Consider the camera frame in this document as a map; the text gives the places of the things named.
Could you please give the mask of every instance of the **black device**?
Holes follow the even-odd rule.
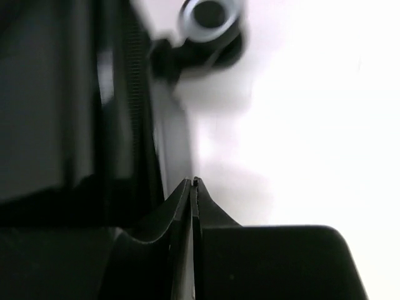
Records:
[[[240,58],[242,5],[186,1],[174,47],[129,0],[1,0],[0,299],[366,299],[334,229],[242,227],[188,179],[172,90]]]

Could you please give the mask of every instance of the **white surface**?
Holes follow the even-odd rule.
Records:
[[[142,0],[155,33],[183,0]],[[400,299],[398,1],[248,0],[232,69],[182,81],[196,175],[241,224],[327,224]]]

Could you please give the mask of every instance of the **silver ring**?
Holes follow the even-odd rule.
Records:
[[[209,29],[201,26],[194,18],[194,8],[203,2],[213,1],[224,8],[226,20],[223,25]],[[180,17],[182,33],[195,43],[207,43],[222,36],[240,17],[243,0],[191,0]]]

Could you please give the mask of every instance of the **white table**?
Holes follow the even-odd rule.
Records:
[[[183,0],[141,2],[176,33]],[[241,224],[335,227],[370,299],[400,299],[398,1],[246,6],[243,59],[177,89],[196,175]]]

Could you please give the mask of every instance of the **black hole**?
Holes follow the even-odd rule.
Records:
[[[195,20],[205,28],[218,28],[225,22],[225,10],[215,1],[204,1],[194,8]]]

